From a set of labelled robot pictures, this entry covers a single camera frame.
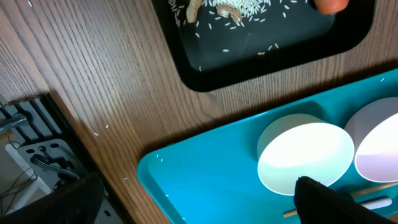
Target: wooden chopstick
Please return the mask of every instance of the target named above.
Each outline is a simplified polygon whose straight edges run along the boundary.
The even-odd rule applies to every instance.
[[[382,184],[382,185],[378,185],[378,186],[375,186],[375,187],[370,187],[370,188],[364,189],[364,190],[359,190],[357,192],[352,193],[351,196],[353,198],[356,198],[356,197],[359,197],[359,196],[363,196],[363,195],[367,195],[367,194],[370,194],[370,193],[373,193],[373,192],[377,192],[379,190],[387,189],[387,188],[393,187],[395,185],[398,185],[398,181],[391,182],[391,183],[386,183],[386,184]],[[297,210],[296,209],[288,211],[288,212],[285,212],[284,213],[284,218],[292,217],[294,215],[297,215]]]

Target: wooden table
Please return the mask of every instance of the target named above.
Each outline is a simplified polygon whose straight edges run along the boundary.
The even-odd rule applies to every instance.
[[[146,153],[398,67],[395,0],[353,50],[209,93],[180,81],[150,0],[30,1],[0,0],[0,94],[51,92],[137,223],[168,222],[136,179]]]

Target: blue tray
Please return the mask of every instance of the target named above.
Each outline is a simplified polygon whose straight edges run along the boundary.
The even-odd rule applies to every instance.
[[[283,218],[293,197],[266,189],[257,175],[256,147],[268,124],[292,113],[314,115],[344,127],[360,108],[398,96],[398,69],[298,100],[207,131],[146,155],[138,179],[172,223],[300,223]],[[356,191],[378,185],[363,179],[352,163],[332,189]],[[374,210],[398,211],[398,186],[358,198],[387,195],[392,205]]]

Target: cup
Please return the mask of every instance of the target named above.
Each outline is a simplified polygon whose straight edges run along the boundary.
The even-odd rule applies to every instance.
[[[398,181],[398,97],[366,105],[345,130],[354,141],[354,164],[363,178],[380,183]]]
[[[294,195],[295,183],[308,176],[329,186],[348,169],[354,143],[342,128],[308,114],[272,122],[257,144],[260,181],[281,195]]]

